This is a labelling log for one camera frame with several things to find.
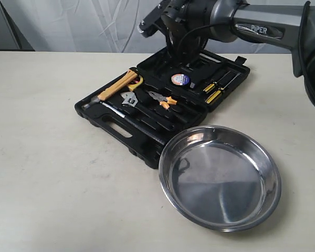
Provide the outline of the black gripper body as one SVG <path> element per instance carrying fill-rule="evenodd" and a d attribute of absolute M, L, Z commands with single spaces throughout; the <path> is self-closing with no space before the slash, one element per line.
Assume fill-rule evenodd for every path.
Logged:
<path fill-rule="evenodd" d="M 192 62 L 207 44 L 207 38 L 196 28 L 190 28 L 182 17 L 186 1 L 170 1 L 162 12 L 166 28 L 166 44 L 171 56 L 184 64 Z"/>

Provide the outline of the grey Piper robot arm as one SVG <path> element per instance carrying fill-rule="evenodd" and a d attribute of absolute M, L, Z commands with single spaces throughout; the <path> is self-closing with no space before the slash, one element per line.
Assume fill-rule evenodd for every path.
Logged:
<path fill-rule="evenodd" d="M 315 106 L 315 6 L 252 5 L 247 1 L 170 1 L 161 20 L 174 54 L 186 61 L 212 39 L 237 39 L 290 51 L 295 77 Z"/>

